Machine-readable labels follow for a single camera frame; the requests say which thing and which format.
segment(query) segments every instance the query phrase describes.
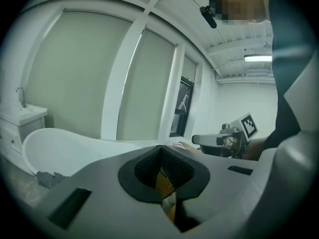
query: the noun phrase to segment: sink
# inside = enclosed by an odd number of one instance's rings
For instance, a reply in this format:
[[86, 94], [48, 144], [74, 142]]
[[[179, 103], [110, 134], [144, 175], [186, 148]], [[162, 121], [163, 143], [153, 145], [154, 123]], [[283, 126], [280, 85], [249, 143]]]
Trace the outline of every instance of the sink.
[[20, 103], [0, 104], [0, 118], [17, 126], [22, 126], [48, 114], [47, 108]]

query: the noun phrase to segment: fluorescent light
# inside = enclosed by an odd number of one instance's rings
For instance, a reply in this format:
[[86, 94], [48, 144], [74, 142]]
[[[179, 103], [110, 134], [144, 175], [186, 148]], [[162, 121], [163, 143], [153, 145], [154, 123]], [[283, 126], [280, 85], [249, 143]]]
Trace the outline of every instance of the fluorescent light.
[[246, 55], [245, 62], [272, 62], [271, 55]]

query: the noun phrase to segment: white wall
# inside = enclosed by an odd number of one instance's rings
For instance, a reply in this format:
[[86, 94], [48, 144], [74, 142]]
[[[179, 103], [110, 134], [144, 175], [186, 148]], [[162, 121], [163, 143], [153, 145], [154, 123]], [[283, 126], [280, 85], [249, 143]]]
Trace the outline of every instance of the white wall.
[[203, 64], [203, 67], [201, 70], [198, 70], [196, 73], [202, 72], [201, 75], [201, 82], [200, 84], [195, 82], [195, 88], [196, 86], [200, 87], [200, 92], [198, 96], [195, 96], [193, 94], [192, 97], [192, 103], [190, 108], [191, 114], [196, 114], [196, 120], [194, 127], [191, 131], [190, 135], [185, 135], [186, 138], [191, 139], [191, 137], [195, 134], [207, 134], [208, 130], [208, 121], [209, 121], [209, 112], [210, 112], [210, 101], [211, 101], [211, 86], [215, 83], [215, 78], [212, 76], [215, 74], [213, 71], [211, 71], [210, 66], [208, 66], [207, 63]]
[[209, 117], [207, 124], [207, 134], [219, 133], [220, 123], [217, 118], [218, 110], [218, 95], [220, 84], [216, 81], [216, 73], [211, 74], [211, 89], [210, 89], [210, 106], [209, 106]]
[[251, 113], [258, 129], [254, 138], [269, 136], [275, 129], [277, 116], [277, 90], [256, 86], [220, 86], [216, 102], [215, 127], [219, 132], [223, 123]]

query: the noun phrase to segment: bathroom vanity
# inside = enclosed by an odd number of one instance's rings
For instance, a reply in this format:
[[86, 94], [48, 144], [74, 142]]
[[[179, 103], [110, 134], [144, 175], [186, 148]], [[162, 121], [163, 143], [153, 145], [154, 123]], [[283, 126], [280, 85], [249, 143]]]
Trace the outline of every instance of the bathroom vanity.
[[22, 158], [22, 143], [33, 131], [45, 128], [46, 108], [21, 103], [0, 104], [0, 153], [11, 163], [32, 174]]

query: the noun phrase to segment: floor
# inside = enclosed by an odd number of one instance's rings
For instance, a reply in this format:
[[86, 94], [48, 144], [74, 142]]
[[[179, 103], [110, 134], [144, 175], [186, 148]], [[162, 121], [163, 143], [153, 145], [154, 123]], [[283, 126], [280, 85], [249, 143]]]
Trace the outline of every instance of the floor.
[[38, 185], [34, 176], [22, 171], [0, 154], [0, 171], [11, 194], [35, 207], [49, 191]]

